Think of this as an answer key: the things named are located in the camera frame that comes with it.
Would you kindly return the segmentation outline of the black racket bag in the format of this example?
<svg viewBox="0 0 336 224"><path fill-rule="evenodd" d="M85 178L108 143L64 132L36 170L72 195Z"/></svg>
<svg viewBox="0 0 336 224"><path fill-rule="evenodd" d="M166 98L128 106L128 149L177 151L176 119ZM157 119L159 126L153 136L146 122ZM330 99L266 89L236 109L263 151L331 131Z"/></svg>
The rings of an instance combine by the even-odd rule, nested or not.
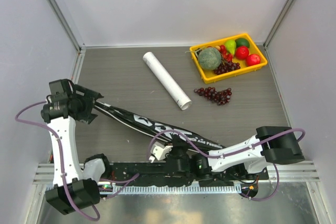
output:
<svg viewBox="0 0 336 224"><path fill-rule="evenodd" d="M94 107L100 113L150 137L154 137L157 133L165 130L175 130L186 135L191 142L203 151L220 150L225 147L190 130L149 119L103 102L96 102Z"/></svg>

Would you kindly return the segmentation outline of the white shuttlecock tube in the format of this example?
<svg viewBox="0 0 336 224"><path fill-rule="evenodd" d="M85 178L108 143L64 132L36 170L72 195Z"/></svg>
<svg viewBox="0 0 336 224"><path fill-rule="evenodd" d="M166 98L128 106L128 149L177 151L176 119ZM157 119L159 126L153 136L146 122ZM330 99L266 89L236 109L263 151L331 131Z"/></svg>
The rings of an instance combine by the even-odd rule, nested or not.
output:
<svg viewBox="0 0 336 224"><path fill-rule="evenodd" d="M191 99L182 90L182 88L178 85L178 83L168 73L168 71L152 52L145 53L143 55L143 61L150 68L150 70L182 111L188 109L192 105Z"/></svg>

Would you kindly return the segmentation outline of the yellow plastic tray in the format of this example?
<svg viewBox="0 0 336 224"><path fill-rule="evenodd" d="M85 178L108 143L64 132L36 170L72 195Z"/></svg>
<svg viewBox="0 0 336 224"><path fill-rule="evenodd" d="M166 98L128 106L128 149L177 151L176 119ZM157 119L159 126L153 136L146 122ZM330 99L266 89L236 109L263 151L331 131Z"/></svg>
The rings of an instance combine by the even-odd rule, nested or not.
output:
<svg viewBox="0 0 336 224"><path fill-rule="evenodd" d="M257 54L260 57L259 64L253 65L253 66L247 66L244 60L238 60L236 58L233 58L233 62L240 64L240 69L235 70L235 71L230 71L227 73L223 73L223 74L215 74L213 70L204 70L201 68L200 64L198 63L197 54L194 51L196 51L197 49L207 48L208 46L212 46L212 47L220 46L220 45L223 45L228 40L231 40L231 39L236 40L238 38L244 38L249 42L250 44L249 52L251 54ZM260 51L260 49L257 47L255 42L252 40L252 38L247 33L242 33L242 34L238 34L235 36L226 37L226 38L222 38L219 40L214 40L214 41L206 42L203 44L191 46L189 48L189 53L191 54L191 58L194 61L196 68L199 71L199 74L205 84L210 84L210 83L221 81L227 78L239 76L241 74L257 71L268 64L268 60L265 58L263 53Z"/></svg>

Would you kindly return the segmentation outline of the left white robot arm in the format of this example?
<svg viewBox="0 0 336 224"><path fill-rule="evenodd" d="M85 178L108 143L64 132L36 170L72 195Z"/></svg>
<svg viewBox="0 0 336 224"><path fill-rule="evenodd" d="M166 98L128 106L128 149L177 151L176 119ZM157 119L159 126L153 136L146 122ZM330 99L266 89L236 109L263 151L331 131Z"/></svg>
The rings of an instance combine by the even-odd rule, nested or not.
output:
<svg viewBox="0 0 336 224"><path fill-rule="evenodd" d="M75 140L76 123L90 124L97 117L92 110L102 95L68 79L50 82L49 88L41 117L50 132L54 178L45 196L51 206L67 215L99 203L98 183L112 176L104 154L93 155L80 165Z"/></svg>

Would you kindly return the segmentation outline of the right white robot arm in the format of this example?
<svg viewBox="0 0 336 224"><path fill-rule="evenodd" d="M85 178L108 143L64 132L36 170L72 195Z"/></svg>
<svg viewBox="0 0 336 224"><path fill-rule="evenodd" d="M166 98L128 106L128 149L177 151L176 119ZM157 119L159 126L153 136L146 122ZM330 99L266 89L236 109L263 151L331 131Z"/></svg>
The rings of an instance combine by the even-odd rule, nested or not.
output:
<svg viewBox="0 0 336 224"><path fill-rule="evenodd" d="M289 165L305 160L299 146L306 134L305 130L262 126L256 131L257 134L239 144L205 153L186 135L177 130L167 130L173 136L180 136L198 152L191 158L191 168L196 180L208 180L236 165L239 176L249 179L268 165Z"/></svg>

